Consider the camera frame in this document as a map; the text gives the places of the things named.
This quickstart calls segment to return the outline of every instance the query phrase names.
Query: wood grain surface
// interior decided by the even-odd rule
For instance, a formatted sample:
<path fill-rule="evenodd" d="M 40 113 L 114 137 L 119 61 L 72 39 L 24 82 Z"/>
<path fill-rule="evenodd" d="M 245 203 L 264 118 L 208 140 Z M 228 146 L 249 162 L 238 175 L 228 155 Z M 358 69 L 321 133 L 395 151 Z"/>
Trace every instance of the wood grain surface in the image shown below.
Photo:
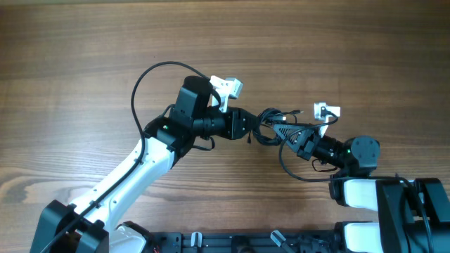
<path fill-rule="evenodd" d="M 98 183 L 139 135 L 139 75 L 177 60 L 245 85 L 230 104 L 258 114 L 342 108 L 328 134 L 381 142 L 376 175 L 438 177 L 450 193 L 450 16 L 444 2 L 289 1 L 0 8 L 0 252 L 27 252 L 41 210 Z M 146 124 L 173 103 L 180 67 L 144 79 Z M 376 220 L 326 183 L 290 178 L 277 148 L 218 138 L 192 150 L 124 215 L 150 231 L 332 228 Z M 286 152 L 295 173 L 318 178 Z"/>

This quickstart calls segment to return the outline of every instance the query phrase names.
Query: metal bracket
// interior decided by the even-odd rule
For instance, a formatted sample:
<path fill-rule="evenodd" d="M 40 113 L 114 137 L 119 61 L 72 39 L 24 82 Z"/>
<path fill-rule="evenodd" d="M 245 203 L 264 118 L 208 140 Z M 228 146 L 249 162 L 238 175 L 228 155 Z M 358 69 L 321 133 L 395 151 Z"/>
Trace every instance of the metal bracket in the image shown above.
<path fill-rule="evenodd" d="M 228 77 L 225 80 L 220 79 L 216 76 L 211 76 L 210 83 L 216 89 L 220 96 L 221 104 L 219 110 L 221 112 L 226 112 L 228 107 L 228 98 L 237 99 L 239 97 L 240 91 L 244 84 L 236 78 Z M 212 106 L 219 104 L 216 98 L 212 98 Z"/>
<path fill-rule="evenodd" d="M 340 107 L 339 106 L 329 106 L 326 105 L 325 102 L 318 102 L 318 103 L 314 103 L 314 118 L 316 120 L 321 120 L 324 123 L 328 123 L 328 118 L 332 117 L 331 115 L 324 115 L 322 113 L 322 111 L 329 111 L 334 113 L 336 116 L 340 117 Z M 328 128 L 328 126 L 322 126 L 319 129 L 319 134 L 323 137 L 323 135 L 326 132 L 326 129 Z"/>

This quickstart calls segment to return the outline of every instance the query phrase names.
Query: black plastic part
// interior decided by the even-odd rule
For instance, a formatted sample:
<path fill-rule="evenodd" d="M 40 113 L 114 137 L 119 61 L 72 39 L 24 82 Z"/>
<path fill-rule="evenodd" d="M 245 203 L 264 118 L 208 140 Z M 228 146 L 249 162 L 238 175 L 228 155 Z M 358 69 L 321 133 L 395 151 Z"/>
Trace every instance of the black plastic part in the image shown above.
<path fill-rule="evenodd" d="M 344 168 L 343 144 L 329 136 L 323 136 L 313 152 L 313 156 L 322 162 L 329 163 L 338 168 Z"/>
<path fill-rule="evenodd" d="M 134 222 L 131 222 L 131 221 L 124 222 L 124 223 L 122 223 L 122 225 L 133 229 L 137 233 L 140 233 L 142 235 L 142 237 L 146 240 L 146 242 L 147 242 L 146 246 L 143 248 L 143 251 L 140 253 L 155 253 L 155 251 L 158 252 L 160 247 L 156 243 L 155 236 L 152 233 L 150 233 L 145 228 L 143 228 L 140 225 L 138 225 Z"/>
<path fill-rule="evenodd" d="M 103 229 L 104 226 L 102 221 L 96 221 L 93 226 L 89 226 L 79 240 L 76 253 L 109 252 L 109 233 Z"/>
<path fill-rule="evenodd" d="M 345 203 L 344 182 L 345 180 L 331 181 L 330 183 L 328 183 L 328 189 L 330 190 L 330 197 L 332 200 L 336 200 L 338 205 L 348 207 L 348 205 Z"/>
<path fill-rule="evenodd" d="M 377 168 L 380 144 L 370 136 L 346 141 L 342 151 L 348 176 L 369 176 Z"/>
<path fill-rule="evenodd" d="M 338 252 L 339 242 L 335 239 L 336 233 L 341 231 L 302 231 L 300 233 L 283 233 L 287 245 L 301 253 L 331 253 Z M 191 234 L 180 233 L 154 233 L 158 238 L 161 252 L 163 253 L 230 253 L 233 250 L 234 237 L 241 237 L 248 244 L 241 245 L 238 249 L 246 249 L 246 252 L 255 253 L 285 253 L 271 239 L 270 233 L 235 233 L 235 234 L 203 234 L 202 247 L 191 247 Z"/>
<path fill-rule="evenodd" d="M 42 210 L 30 253 L 40 253 L 58 231 L 74 219 L 73 209 L 54 200 Z"/>
<path fill-rule="evenodd" d="M 190 129 L 193 120 L 202 119 L 206 115 L 211 92 L 212 84 L 208 79 L 195 76 L 186 77 L 169 118 Z"/>
<path fill-rule="evenodd" d="M 450 242 L 450 203 L 438 179 L 416 179 L 428 211 L 435 252 L 448 252 Z M 415 220 L 416 203 L 412 192 L 398 181 L 376 181 L 378 220 L 385 253 L 428 252 L 425 225 Z"/>
<path fill-rule="evenodd" d="M 195 136 L 191 130 L 166 117 L 158 117 L 143 130 L 146 138 L 154 137 L 175 152 L 174 164 L 194 145 Z"/>
<path fill-rule="evenodd" d="M 308 127 L 310 125 L 305 124 L 300 125 L 290 125 L 290 124 L 275 124 L 274 131 L 281 139 L 285 139 L 287 136 L 291 135 L 294 131 L 298 131 L 302 128 Z M 289 148 L 297 153 L 298 157 L 309 161 L 313 155 L 319 141 L 321 140 L 320 135 L 318 135 L 316 129 L 306 129 L 297 134 L 293 134 L 287 141 Z"/>
<path fill-rule="evenodd" d="M 52 201 L 39 217 L 30 253 L 40 253 L 61 229 L 77 217 L 73 206 L 65 206 L 57 200 Z M 75 229 L 83 232 L 83 236 L 75 230 L 68 231 L 68 234 L 50 249 L 50 253 L 108 253 L 109 234 L 103 230 L 103 226 L 101 221 L 92 224 L 82 219 Z"/>

